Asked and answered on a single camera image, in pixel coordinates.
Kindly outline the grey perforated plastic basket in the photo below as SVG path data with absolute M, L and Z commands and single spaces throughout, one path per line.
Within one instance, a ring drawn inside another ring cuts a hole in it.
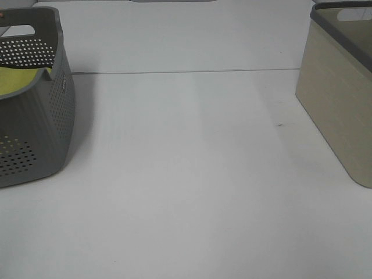
M 1 187 L 10 187 L 48 177 L 62 168 L 76 100 L 57 9 L 5 9 L 1 26 L 34 30 L 1 38 L 1 67 L 52 69 L 48 81 L 37 88 L 1 100 Z

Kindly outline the beige bin with grey rim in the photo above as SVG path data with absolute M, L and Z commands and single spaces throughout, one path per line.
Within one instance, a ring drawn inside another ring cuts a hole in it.
M 313 5 L 295 95 L 350 178 L 371 188 L 371 1 Z

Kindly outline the yellow-green towel in basket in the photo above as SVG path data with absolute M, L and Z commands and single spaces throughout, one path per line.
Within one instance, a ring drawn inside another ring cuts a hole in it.
M 50 67 L 14 69 L 1 67 L 1 100 L 18 96 L 48 81 Z

